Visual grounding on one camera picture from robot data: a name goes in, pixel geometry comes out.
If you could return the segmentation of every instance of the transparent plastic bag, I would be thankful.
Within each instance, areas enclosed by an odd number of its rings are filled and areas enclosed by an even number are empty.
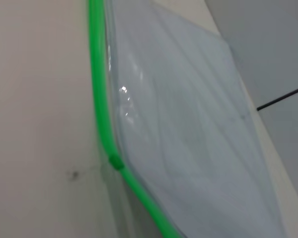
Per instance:
[[[188,238],[284,238],[225,41],[150,0],[106,1],[124,162]]]

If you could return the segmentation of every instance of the gray surface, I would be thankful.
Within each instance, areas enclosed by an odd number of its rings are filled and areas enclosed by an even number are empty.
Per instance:
[[[298,193],[298,94],[260,111]]]
[[[206,0],[255,106],[298,88],[298,0]]]

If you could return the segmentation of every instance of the black line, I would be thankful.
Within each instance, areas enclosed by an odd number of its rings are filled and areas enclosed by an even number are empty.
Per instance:
[[[296,93],[298,93],[298,89],[296,89],[296,90],[294,90],[294,91],[292,91],[290,93],[287,93],[287,94],[285,94],[285,95],[283,95],[283,96],[281,96],[281,97],[279,97],[279,98],[277,98],[275,100],[272,100],[269,103],[266,103],[266,104],[258,107],[257,110],[260,111],[260,110],[262,110],[262,109],[264,109],[266,107],[269,107],[270,105],[273,105],[273,104],[275,104],[275,103],[277,103],[277,102],[279,102],[279,101],[281,101],[281,100],[283,100],[285,98],[288,98],[288,97],[290,97],[290,96],[292,96],[293,94],[296,94]]]

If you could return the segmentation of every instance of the clear plastic sheet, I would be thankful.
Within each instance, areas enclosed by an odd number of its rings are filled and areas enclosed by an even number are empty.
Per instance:
[[[125,163],[188,238],[285,238],[228,45],[150,0],[106,1]]]

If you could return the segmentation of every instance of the green piping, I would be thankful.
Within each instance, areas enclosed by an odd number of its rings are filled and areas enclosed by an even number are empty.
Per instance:
[[[106,95],[106,58],[105,58],[105,11],[103,0],[88,1],[89,47],[91,78],[94,95],[94,106],[99,137],[108,155],[109,162],[118,170],[138,199],[148,210],[164,238],[180,238],[181,236],[168,221],[154,200],[137,181],[131,171],[124,165],[116,147]]]

